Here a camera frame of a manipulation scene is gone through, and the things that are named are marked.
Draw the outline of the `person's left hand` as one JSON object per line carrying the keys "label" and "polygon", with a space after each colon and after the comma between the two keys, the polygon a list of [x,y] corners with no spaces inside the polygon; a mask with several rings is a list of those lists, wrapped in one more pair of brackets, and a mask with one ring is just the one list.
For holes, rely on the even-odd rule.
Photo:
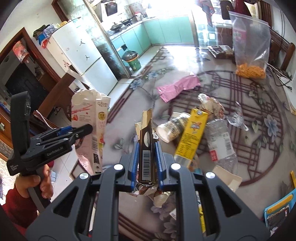
{"label": "person's left hand", "polygon": [[21,176],[19,175],[15,181],[15,187],[23,198],[29,198],[28,188],[34,188],[40,186],[40,190],[43,198],[50,199],[53,196],[53,187],[51,184],[50,168],[45,165],[43,168],[44,177],[41,178],[38,175]]}

